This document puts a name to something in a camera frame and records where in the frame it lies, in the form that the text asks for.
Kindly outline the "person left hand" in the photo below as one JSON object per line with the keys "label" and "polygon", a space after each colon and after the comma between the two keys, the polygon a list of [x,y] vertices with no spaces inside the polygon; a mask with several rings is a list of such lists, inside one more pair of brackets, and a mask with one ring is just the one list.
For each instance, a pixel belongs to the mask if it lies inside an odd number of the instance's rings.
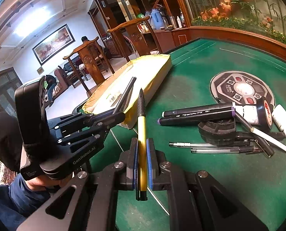
{"label": "person left hand", "polygon": [[46,188],[51,188],[53,186],[63,187],[71,180],[71,178],[72,174],[61,180],[54,180],[46,175],[40,175],[33,179],[26,180],[25,183],[32,191],[44,191]]}

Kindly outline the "blue sleeve left forearm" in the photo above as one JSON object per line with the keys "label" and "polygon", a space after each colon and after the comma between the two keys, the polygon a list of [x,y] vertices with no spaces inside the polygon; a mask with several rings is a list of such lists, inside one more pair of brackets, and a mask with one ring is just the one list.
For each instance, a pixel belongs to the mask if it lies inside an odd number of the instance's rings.
{"label": "blue sleeve left forearm", "polygon": [[0,230],[16,230],[50,198],[50,193],[32,191],[18,174],[10,185],[0,185]]}

